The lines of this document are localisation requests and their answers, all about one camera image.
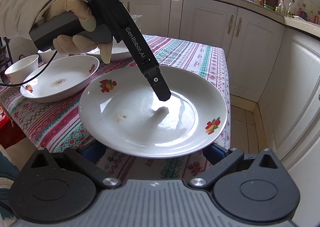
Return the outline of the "left hand beige glove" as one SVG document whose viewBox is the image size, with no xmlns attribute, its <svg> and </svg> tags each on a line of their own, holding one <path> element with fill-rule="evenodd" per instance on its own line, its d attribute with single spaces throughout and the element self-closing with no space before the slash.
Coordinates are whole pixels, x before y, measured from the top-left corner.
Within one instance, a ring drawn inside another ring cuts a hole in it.
<svg viewBox="0 0 320 227">
<path fill-rule="evenodd" d="M 96 20 L 87 3 L 82 0 L 55 0 L 44 12 L 43 16 L 46 21 L 49 21 L 65 12 L 75 14 L 86 31 L 93 32 L 95 30 Z M 87 53 L 95 48 L 99 48 L 102 61 L 105 64 L 109 64 L 111 61 L 112 43 L 95 43 L 80 35 L 73 37 L 59 35 L 53 40 L 53 45 L 60 54 Z"/>
</svg>

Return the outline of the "left forearm white sleeve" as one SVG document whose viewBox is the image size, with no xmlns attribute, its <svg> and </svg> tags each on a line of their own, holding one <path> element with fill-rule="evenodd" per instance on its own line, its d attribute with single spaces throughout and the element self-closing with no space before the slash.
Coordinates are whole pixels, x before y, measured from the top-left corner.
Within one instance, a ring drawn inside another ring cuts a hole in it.
<svg viewBox="0 0 320 227">
<path fill-rule="evenodd" d="M 33 25 L 55 0 L 1 0 L 1 37 L 31 39 Z"/>
</svg>

